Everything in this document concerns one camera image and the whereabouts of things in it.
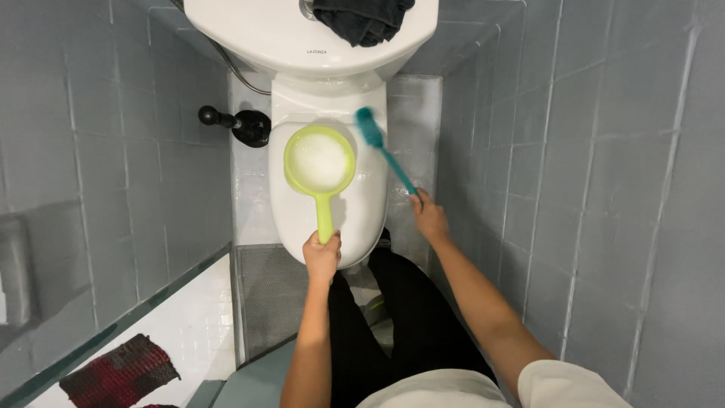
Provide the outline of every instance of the sleeve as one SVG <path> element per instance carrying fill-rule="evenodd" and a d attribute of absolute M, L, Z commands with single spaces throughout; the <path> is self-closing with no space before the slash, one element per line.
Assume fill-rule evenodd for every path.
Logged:
<path fill-rule="evenodd" d="M 518 395 L 523 408 L 631 408 L 595 372 L 556 360 L 524 367 Z"/>

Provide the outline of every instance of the metal grate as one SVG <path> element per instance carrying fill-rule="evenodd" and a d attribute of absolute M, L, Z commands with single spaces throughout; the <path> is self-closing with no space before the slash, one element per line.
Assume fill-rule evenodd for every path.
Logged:
<path fill-rule="evenodd" d="M 307 270 L 282 244 L 243 245 L 236 247 L 235 279 L 249 361 L 297 333 Z"/>

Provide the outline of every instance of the toilet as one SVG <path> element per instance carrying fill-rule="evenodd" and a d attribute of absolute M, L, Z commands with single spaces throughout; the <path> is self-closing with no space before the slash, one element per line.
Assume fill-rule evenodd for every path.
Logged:
<path fill-rule="evenodd" d="M 391 41 L 351 47 L 311 20 L 304 0 L 185 0 L 186 16 L 201 32 L 272 78 L 269 187 L 282 244 L 304 262 L 302 245 L 317 229 L 315 201 L 285 180 L 283 152 L 289 138 L 311 124 L 330 126 L 350 142 L 357 163 L 350 185 L 331 200 L 342 235 L 339 268 L 355 265 L 375 247 L 383 229 L 388 165 L 367 146 L 355 125 L 369 106 L 386 134 L 386 81 L 436 29 L 437 0 L 418 0 Z"/>

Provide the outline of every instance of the toilet tank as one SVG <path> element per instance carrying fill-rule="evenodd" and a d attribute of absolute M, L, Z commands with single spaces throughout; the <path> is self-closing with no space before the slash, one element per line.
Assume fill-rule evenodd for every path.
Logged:
<path fill-rule="evenodd" d="M 308 20 L 298 0 L 185 0 L 184 9 L 196 28 L 243 60 L 316 78 L 378 70 L 386 80 L 433 36 L 438 20 L 438 0 L 418 0 L 391 41 L 365 48 Z"/>

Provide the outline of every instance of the metal hose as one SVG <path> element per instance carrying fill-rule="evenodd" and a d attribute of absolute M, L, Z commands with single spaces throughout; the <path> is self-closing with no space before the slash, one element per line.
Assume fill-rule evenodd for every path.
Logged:
<path fill-rule="evenodd" d="M 169 0 L 169 1 L 171 1 L 173 3 L 173 5 L 175 5 L 179 10 L 181 10 L 182 13 L 184 13 L 182 0 Z M 234 64 L 234 61 L 231 60 L 231 58 L 229 57 L 229 54 L 227 54 L 226 50 L 224 50 L 224 48 L 221 45 L 219 45 L 218 42 L 212 40 L 206 34 L 204 36 L 207 37 L 207 40 L 209 40 L 209 42 L 212 43 L 212 46 L 214 46 L 214 48 L 217 50 L 219 55 L 222 56 L 222 59 L 224 60 L 224 62 L 226 62 L 226 65 L 229 67 L 231 72 L 234 73 L 234 76 L 237 77 L 247 88 L 251 89 L 252 91 L 257 92 L 258 94 L 262 94 L 262 95 L 271 95 L 272 94 L 271 91 L 263 91 L 262 89 L 259 89 L 256 86 L 250 84 L 249 81 L 247 81 L 245 79 L 245 77 L 241 74 L 241 71 L 236 66 L 236 64 Z"/>

